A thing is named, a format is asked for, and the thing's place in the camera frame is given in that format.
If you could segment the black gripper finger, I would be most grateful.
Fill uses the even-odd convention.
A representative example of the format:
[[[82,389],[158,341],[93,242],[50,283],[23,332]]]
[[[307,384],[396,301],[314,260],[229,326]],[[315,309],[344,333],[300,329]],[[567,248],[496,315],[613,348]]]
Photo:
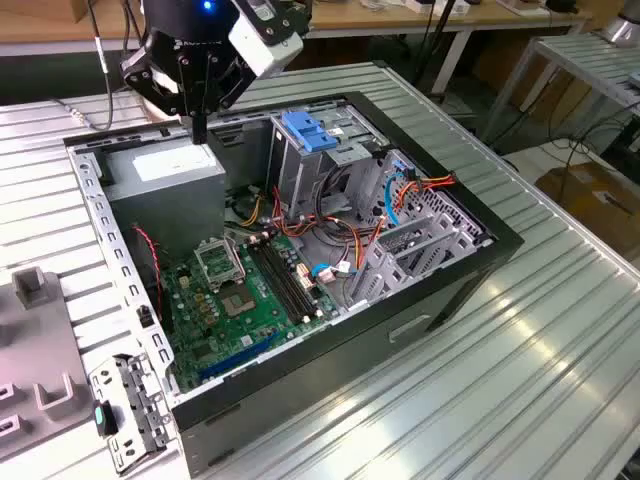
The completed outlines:
[[[220,110],[229,109],[256,79],[256,75],[240,58],[205,58],[201,73],[199,143],[204,144],[208,118]]]
[[[162,113],[179,116],[194,145],[201,144],[201,107],[197,106],[190,59],[175,51],[145,46],[120,63],[127,86]]]

